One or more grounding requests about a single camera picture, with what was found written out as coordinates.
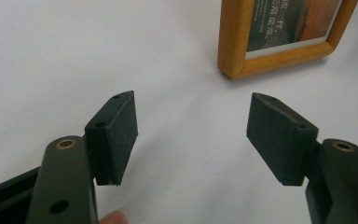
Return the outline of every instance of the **wooden picture frame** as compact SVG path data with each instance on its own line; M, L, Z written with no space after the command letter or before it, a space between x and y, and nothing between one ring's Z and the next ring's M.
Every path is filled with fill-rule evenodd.
M358 2L340 2L324 42L245 59L255 1L257 0L222 0L217 65L230 78L249 77L331 54L336 49Z

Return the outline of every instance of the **finger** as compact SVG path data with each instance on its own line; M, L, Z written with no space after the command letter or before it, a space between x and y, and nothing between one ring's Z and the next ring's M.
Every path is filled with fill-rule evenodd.
M129 221L122 210L117 210L103 217L100 224L129 224Z

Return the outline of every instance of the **white table surface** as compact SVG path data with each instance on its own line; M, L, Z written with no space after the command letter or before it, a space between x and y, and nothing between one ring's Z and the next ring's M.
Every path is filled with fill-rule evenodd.
M275 96L325 138L358 145L358 6L329 57L230 80L216 67L219 0L0 1L0 183L82 135L111 96L135 91L139 136L99 216L138 223L310 223L245 135L251 94Z

